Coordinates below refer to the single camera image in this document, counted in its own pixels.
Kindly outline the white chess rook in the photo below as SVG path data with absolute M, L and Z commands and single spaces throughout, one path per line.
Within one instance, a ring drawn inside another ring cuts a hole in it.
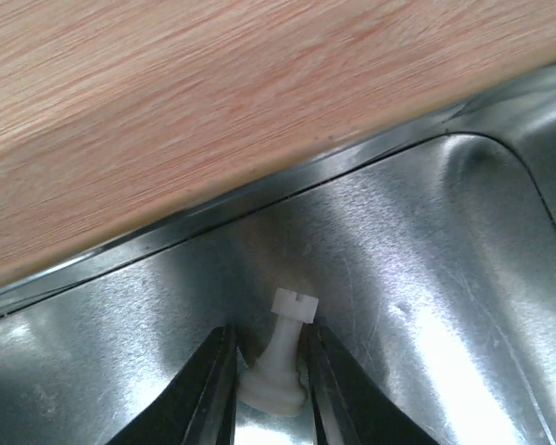
M 263 413 L 295 417 L 307 400 L 297 368 L 302 327 L 312 324 L 319 300 L 278 288 L 272 302 L 276 322 L 268 345 L 253 366 L 241 373 L 237 398 Z

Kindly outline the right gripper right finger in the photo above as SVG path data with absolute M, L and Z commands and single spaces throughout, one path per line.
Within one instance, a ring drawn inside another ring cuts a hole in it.
M 307 364 L 316 444 L 434 444 L 377 387 L 328 327 L 307 330 Z

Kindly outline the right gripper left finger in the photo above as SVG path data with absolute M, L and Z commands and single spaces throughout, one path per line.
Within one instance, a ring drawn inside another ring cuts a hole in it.
M 161 394 L 111 444 L 233 444 L 236 414 L 235 328 L 219 326 Z

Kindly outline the gold square tin tray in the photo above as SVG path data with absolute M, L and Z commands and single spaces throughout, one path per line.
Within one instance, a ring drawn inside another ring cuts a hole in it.
M 233 444 L 316 444 L 237 398 L 278 288 L 319 300 L 434 444 L 556 444 L 556 62 L 0 289 L 0 444 L 111 444 L 210 331 Z

